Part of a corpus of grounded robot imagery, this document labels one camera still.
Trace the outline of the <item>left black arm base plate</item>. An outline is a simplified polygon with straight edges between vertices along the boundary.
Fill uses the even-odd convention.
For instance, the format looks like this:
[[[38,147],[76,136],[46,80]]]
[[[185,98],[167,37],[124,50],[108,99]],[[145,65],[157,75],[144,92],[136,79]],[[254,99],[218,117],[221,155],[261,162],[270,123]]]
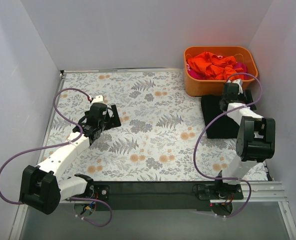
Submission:
[[[91,185],[87,194],[88,198],[101,201],[109,200],[110,186],[109,185]]]

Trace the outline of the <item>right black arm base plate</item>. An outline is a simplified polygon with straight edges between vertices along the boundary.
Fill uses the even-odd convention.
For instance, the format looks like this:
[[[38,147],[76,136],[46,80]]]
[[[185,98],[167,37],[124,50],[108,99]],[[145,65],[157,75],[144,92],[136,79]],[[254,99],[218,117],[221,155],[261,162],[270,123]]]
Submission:
[[[234,200],[242,200],[244,198],[240,184],[215,185],[214,182],[204,182],[193,185],[192,193],[200,200],[226,200],[232,198]]]

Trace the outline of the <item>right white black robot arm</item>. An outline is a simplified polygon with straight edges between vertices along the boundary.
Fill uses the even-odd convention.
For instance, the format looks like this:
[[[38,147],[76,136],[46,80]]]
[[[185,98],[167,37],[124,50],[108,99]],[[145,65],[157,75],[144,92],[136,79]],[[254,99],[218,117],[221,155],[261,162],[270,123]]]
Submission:
[[[236,156],[215,180],[214,194],[220,199],[240,192],[241,179],[248,171],[275,153],[276,121],[252,111],[239,100],[241,93],[237,81],[224,84],[220,109],[239,125],[239,131]]]

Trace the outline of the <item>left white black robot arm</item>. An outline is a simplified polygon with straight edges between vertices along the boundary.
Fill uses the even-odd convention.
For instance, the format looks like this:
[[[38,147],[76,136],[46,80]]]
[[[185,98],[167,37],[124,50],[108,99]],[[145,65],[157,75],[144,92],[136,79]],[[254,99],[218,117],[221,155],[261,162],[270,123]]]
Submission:
[[[27,166],[22,173],[19,201],[46,215],[54,212],[62,200],[94,195],[93,179],[77,173],[61,180],[72,162],[88,149],[103,131],[121,126],[116,105],[93,103],[73,128],[65,144],[37,166]]]

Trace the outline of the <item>orange t shirt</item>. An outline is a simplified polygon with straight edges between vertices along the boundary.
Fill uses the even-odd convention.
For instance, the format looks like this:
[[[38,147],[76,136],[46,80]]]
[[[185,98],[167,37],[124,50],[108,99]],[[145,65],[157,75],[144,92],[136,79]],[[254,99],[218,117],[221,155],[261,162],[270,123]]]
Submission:
[[[219,67],[232,67],[238,63],[234,56],[216,55],[208,51],[205,51],[195,57],[190,57],[186,60],[186,62],[196,72],[204,73],[207,76],[219,71]]]

